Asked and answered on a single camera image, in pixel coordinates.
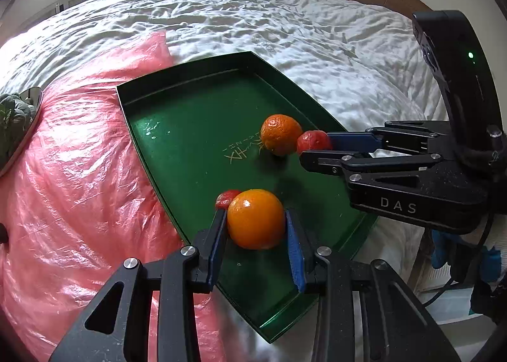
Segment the wrinkled white blanket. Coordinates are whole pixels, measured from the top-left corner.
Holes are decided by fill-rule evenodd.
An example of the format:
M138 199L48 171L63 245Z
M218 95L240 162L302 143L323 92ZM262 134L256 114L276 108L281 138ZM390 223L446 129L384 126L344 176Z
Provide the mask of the wrinkled white blanket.
M348 130L446 117L410 20L346 0L89 0L0 48L0 93L46 87L127 39L159 29L166 29L176 63L255 52ZM382 257L407 278L421 235L421 228L382 219L359 256ZM309 360L314 312L268 345L226 305L223 310L249 360Z

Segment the pink plastic bag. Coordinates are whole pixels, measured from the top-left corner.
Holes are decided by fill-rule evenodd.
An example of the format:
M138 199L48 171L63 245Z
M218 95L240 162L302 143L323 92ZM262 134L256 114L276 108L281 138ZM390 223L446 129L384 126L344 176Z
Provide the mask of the pink plastic bag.
M45 90L41 122L0 179L0 303L39 361L127 257L164 258L182 245L156 198L115 87L172 65L165 32L107 52ZM203 361L223 361L208 296L195 297ZM153 299L151 322L158 302ZM151 323L150 360L156 360Z

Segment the orange fruit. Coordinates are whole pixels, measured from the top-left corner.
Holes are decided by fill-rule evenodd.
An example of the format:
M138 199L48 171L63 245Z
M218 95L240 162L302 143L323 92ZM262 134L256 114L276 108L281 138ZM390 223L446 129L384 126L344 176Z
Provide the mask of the orange fruit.
M250 189L237 195L227 210L229 236L244 249L269 249L285 234L283 205L273 193Z
M269 116L260 128L260 139L264 147L277 156L285 156L296 151L298 137L303 129L297 121L284 114Z

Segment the cherry tomato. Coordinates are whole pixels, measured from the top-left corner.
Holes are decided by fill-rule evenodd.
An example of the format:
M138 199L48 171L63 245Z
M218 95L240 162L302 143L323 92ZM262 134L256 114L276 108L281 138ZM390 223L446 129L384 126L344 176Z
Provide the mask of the cherry tomato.
M331 140L322 130L309 130L298 137L298 154L305 150L331 150Z
M241 191L237 191L235 189L220 193L219 196L216 198L215 207L217 209L229 208L229 205L231 204L232 200L240 193Z

